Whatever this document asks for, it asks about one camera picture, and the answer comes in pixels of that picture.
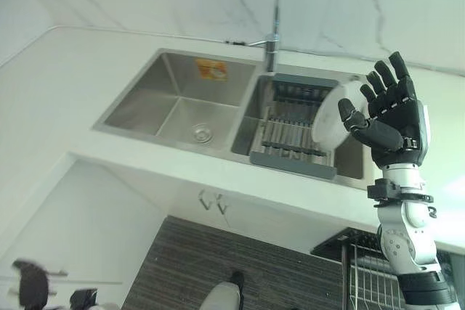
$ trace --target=white cabinet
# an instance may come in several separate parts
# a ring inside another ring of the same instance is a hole
[[[215,188],[123,166],[109,171],[167,215],[219,229],[227,226],[217,209]]]
[[[309,253],[318,243],[345,228],[237,192],[122,166],[112,166],[110,170],[168,215],[302,253]]]
[[[18,309],[17,295],[12,294],[9,290],[13,287],[12,281],[0,280],[0,309],[10,310]]]
[[[225,209],[225,219],[231,232],[306,254],[345,228],[291,211],[282,204],[238,193],[223,193],[219,204]]]
[[[102,166],[78,161],[3,255],[0,277],[11,280],[6,288],[14,287],[19,274],[13,261],[29,259],[68,273],[53,278],[55,299],[100,285],[102,296],[111,298],[102,300],[99,293],[100,301],[121,305],[165,216]]]

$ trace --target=white plate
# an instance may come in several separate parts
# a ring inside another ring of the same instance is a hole
[[[358,110],[366,103],[365,97],[360,92],[362,83],[350,81],[332,89],[318,108],[312,127],[312,138],[317,142],[321,150],[332,151],[347,138],[349,132],[344,127],[339,116],[338,102],[348,98]]]

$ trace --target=gray dish drainer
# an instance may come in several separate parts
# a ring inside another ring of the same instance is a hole
[[[323,100],[337,81],[276,74],[273,98],[253,141],[250,160],[261,166],[332,179],[334,152],[322,151],[312,126]]]

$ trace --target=chrome faucet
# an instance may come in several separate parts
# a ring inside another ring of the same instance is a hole
[[[279,51],[279,21],[280,8],[282,0],[275,0],[275,8],[273,12],[272,32],[268,34],[264,40],[255,41],[254,43],[246,44],[246,46],[264,45],[264,69],[267,72],[274,73],[278,65]]]

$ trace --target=shoe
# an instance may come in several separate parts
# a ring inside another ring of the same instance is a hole
[[[234,272],[231,275],[229,282],[237,285],[239,287],[240,294],[242,294],[242,289],[244,287],[244,274],[242,272]]]

